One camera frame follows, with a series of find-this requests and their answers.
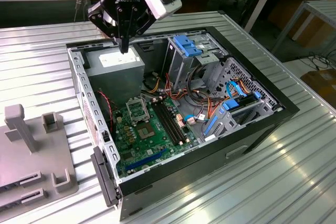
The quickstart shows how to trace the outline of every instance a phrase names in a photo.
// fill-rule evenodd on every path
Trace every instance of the yellow wire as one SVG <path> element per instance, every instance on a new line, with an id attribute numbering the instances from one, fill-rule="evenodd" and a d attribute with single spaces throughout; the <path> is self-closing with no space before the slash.
<path id="1" fill-rule="evenodd" d="M 156 81 L 155 88 L 152 89 L 151 91 L 148 91 L 148 93 L 154 93 L 157 90 L 157 88 L 159 87 L 159 81 L 160 81 L 160 79 L 158 78 L 158 80 Z"/>

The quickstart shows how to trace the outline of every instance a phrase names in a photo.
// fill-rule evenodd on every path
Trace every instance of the chip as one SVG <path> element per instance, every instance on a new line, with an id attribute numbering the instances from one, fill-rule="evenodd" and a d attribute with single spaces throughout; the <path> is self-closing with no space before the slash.
<path id="1" fill-rule="evenodd" d="M 142 123 L 136 127 L 136 130 L 141 139 L 146 139 L 148 137 L 154 136 L 155 132 L 150 123 Z"/>
<path id="2" fill-rule="evenodd" d="M 128 160 L 128 159 L 133 158 L 133 155 L 132 155 L 131 152 L 123 153 L 123 154 L 121 154 L 121 156 L 122 156 L 122 158 L 123 158 L 124 160 Z"/>

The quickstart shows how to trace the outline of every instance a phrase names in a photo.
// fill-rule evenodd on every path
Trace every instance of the aluminum extrusion table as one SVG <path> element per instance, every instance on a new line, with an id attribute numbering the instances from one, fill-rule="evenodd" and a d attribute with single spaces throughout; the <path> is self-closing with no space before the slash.
<path id="1" fill-rule="evenodd" d="M 291 19 L 288 21 L 287 25 L 284 27 L 282 32 L 280 33 L 275 45 L 273 46 L 271 52 L 274 54 L 286 35 L 289 33 L 295 22 L 299 19 L 301 14 L 305 11 L 309 11 L 310 15 L 303 22 L 301 27 L 293 36 L 293 40 L 296 40 L 300 34 L 304 31 L 304 29 L 308 26 L 308 24 L 312 21 L 312 19 L 316 16 L 321 20 L 332 26 L 336 29 L 336 0 L 330 1 L 303 1 L 296 12 L 293 14 Z M 331 42 L 324 48 L 322 54 L 326 54 L 334 45 L 336 44 L 336 37 L 331 40 Z"/>
<path id="2" fill-rule="evenodd" d="M 130 217 L 124 223 L 334 223 L 336 111 L 229 17 L 175 15 L 149 33 L 215 26 L 299 108 L 256 150 Z M 65 43 L 102 38 L 91 23 L 0 30 L 0 117 L 22 103 L 26 117 L 59 112 L 79 190 L 7 223 L 118 223 L 90 160 L 92 145 L 73 89 Z"/>

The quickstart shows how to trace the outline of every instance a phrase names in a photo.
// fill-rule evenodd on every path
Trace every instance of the connector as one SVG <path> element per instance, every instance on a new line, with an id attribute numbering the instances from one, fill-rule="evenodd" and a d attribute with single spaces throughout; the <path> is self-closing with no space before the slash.
<path id="1" fill-rule="evenodd" d="M 189 119 L 187 119 L 187 124 L 188 125 L 193 125 L 193 124 L 195 124 L 196 123 L 196 121 L 195 121 L 195 119 L 194 118 L 189 118 Z"/>
<path id="2" fill-rule="evenodd" d="M 183 120 L 181 114 L 177 114 L 177 115 L 176 115 L 176 120 L 177 120 L 178 122 L 180 122 L 180 121 Z"/>

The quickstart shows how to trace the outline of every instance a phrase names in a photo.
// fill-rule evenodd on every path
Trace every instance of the table leg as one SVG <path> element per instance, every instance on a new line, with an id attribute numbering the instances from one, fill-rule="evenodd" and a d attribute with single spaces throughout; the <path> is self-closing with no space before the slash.
<path id="1" fill-rule="evenodd" d="M 302 23 L 300 28 L 297 30 L 297 32 L 292 37 L 292 40 L 297 40 L 299 36 L 302 34 L 302 32 L 305 30 L 305 28 L 309 25 L 309 23 L 313 20 L 314 14 L 309 14 L 308 18 Z"/>
<path id="2" fill-rule="evenodd" d="M 273 48 L 271 50 L 272 54 L 275 54 L 275 52 L 277 51 L 278 47 L 281 45 L 282 41 L 286 37 L 287 33 L 289 33 L 289 31 L 291 30 L 291 28 L 293 27 L 293 25 L 295 24 L 295 22 L 298 20 L 298 18 L 303 13 L 304 9 L 305 9 L 305 2 L 302 2 L 301 5 L 299 6 L 299 8 L 295 11 L 294 15 L 288 21 L 288 23 L 285 26 L 285 28 L 280 33 L 280 35 L 279 35 L 279 37 L 278 37 L 275 45 L 273 46 Z"/>
<path id="3" fill-rule="evenodd" d="M 261 10 L 263 9 L 264 5 L 266 4 L 267 0 L 259 0 L 256 8 L 254 9 L 250 19 L 248 20 L 244 30 L 248 33 L 251 31 L 254 23 L 256 22 Z"/>

